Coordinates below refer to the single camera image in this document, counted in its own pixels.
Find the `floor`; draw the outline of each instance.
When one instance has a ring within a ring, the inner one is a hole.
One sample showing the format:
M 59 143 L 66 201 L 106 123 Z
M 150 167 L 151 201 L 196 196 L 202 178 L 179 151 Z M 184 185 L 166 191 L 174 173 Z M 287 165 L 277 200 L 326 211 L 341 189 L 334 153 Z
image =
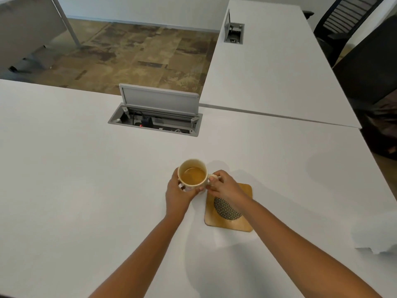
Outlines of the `floor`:
M 154 26 L 70 19 L 82 49 L 65 32 L 47 45 L 51 69 L 22 61 L 28 73 L 0 77 L 120 95 L 119 83 L 201 94 L 218 34 Z M 341 58 L 351 50 L 347 47 Z M 374 155 L 397 199 L 397 161 Z

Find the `coffee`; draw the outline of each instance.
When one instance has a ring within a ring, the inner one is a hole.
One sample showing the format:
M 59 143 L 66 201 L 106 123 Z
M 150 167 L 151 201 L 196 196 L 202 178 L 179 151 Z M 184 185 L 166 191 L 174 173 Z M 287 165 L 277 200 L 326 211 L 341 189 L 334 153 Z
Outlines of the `coffee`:
M 181 181 L 188 185 L 197 185 L 206 179 L 207 175 L 204 170 L 198 167 L 192 167 L 185 170 L 181 175 Z

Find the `white wall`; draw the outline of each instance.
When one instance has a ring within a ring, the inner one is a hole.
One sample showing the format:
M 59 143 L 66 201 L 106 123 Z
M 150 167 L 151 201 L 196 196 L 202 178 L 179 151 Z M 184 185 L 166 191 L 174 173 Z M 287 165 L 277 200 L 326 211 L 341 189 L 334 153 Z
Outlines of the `white wall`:
M 335 0 L 253 0 L 300 5 L 314 29 Z M 59 0 L 69 17 L 220 30 L 229 0 Z
M 378 27 L 397 5 L 397 0 L 384 0 L 374 12 L 365 20 L 359 29 L 353 34 L 349 42 L 352 47 L 357 46 L 376 27 Z

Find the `hand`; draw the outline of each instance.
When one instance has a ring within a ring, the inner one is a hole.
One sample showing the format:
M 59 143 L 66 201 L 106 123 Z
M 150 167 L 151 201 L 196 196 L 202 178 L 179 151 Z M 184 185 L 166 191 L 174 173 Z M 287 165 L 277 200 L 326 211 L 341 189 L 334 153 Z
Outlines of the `hand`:
M 167 213 L 166 217 L 176 219 L 179 223 L 185 217 L 185 213 L 189 208 L 193 198 L 204 190 L 204 187 L 195 188 L 190 191 L 183 191 L 178 180 L 178 168 L 174 170 L 171 180 L 168 182 L 166 192 Z
M 239 211 L 240 205 L 249 197 L 241 189 L 238 183 L 224 170 L 214 172 L 220 176 L 221 180 L 210 177 L 211 185 L 207 185 L 208 192 L 215 197 L 220 197 L 227 201 L 236 211 Z

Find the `forearm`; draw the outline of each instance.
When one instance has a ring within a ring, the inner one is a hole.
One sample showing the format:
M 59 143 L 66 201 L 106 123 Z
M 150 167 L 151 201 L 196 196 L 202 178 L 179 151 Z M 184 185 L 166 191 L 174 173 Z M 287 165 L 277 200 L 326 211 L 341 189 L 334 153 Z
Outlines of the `forearm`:
M 352 271 L 291 230 L 256 201 L 244 199 L 238 211 L 306 298 L 380 297 Z
M 90 298 L 142 298 L 166 254 L 180 221 L 165 218 Z

